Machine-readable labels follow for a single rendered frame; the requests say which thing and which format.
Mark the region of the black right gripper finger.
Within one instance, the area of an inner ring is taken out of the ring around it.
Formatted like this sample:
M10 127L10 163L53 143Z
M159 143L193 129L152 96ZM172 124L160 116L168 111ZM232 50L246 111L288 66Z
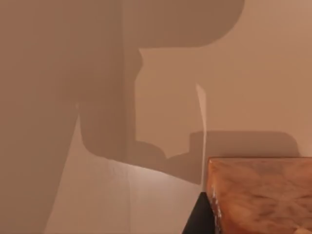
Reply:
M215 234L215 217L205 192L199 194L182 234Z

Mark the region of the orange marbled block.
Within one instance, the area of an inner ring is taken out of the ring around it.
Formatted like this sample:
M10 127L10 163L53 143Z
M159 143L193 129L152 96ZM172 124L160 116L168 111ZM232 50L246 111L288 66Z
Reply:
M213 157L217 234L312 234L312 157Z

